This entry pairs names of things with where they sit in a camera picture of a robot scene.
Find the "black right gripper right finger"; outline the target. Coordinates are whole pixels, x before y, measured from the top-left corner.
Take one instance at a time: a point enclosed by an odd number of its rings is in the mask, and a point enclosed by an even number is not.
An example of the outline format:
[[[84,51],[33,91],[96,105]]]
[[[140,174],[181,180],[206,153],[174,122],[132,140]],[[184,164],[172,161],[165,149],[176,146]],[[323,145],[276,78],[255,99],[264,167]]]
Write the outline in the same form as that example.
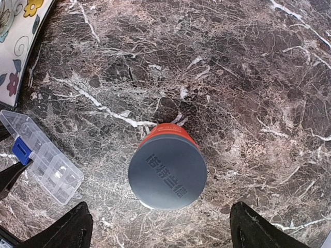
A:
[[[277,229],[244,202],[232,205],[230,212],[232,245],[235,248],[308,248]]]

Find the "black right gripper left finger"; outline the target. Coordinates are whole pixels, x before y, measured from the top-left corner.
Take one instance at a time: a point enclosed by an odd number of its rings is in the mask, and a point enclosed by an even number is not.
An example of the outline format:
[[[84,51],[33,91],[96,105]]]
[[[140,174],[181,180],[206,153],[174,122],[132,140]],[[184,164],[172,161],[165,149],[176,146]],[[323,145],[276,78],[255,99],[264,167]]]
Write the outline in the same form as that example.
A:
[[[82,201],[20,247],[90,247],[92,232],[93,217],[87,203]]]

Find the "clear plastic pill organizer box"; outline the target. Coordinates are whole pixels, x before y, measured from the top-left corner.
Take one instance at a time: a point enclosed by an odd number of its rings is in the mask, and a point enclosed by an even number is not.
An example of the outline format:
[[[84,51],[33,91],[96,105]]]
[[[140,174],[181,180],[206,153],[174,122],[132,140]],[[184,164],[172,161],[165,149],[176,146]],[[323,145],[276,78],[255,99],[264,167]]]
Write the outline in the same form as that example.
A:
[[[12,153],[40,187],[61,206],[82,199],[83,173],[27,115],[1,110],[1,123],[14,138]]]

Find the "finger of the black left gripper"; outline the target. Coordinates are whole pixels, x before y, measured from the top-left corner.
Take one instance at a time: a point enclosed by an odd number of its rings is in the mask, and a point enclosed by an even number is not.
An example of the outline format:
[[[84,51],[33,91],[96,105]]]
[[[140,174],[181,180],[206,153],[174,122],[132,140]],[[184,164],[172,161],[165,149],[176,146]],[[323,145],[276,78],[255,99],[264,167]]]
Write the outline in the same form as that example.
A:
[[[12,187],[16,183],[20,175],[30,166],[32,161],[28,161],[27,165],[23,165],[21,162],[18,162],[7,169],[1,171],[0,174],[0,197],[1,200],[6,198],[11,191]]]

